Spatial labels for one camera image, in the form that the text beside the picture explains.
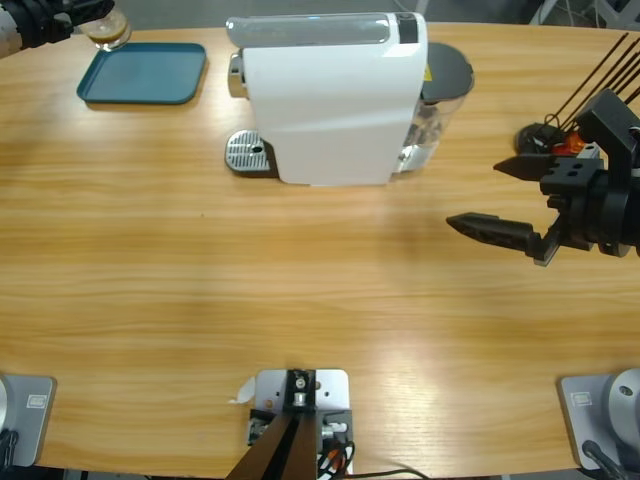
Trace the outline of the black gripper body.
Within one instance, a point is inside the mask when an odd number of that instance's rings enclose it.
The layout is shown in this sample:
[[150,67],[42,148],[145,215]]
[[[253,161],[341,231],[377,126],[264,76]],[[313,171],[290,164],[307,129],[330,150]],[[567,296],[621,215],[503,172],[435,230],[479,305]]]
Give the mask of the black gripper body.
[[539,239],[537,264],[546,266],[557,250],[568,247],[623,257],[639,249],[639,179],[617,189],[598,157],[541,155],[539,184],[547,206],[558,212]]
[[5,17],[12,21],[20,49],[37,48],[68,39],[74,26],[66,17],[65,1],[6,1]]

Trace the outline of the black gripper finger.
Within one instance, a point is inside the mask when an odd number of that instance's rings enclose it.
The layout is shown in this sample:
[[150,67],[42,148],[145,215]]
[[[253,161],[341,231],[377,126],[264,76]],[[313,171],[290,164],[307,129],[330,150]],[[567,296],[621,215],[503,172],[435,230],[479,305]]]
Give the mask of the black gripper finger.
[[115,7],[114,0],[73,0],[72,22],[89,23],[106,17]]
[[521,251],[529,257],[541,257],[545,253],[541,235],[529,223],[474,212],[447,217],[446,223],[480,243]]
[[518,154],[493,166],[495,171],[524,181],[539,182],[555,165],[552,154]]

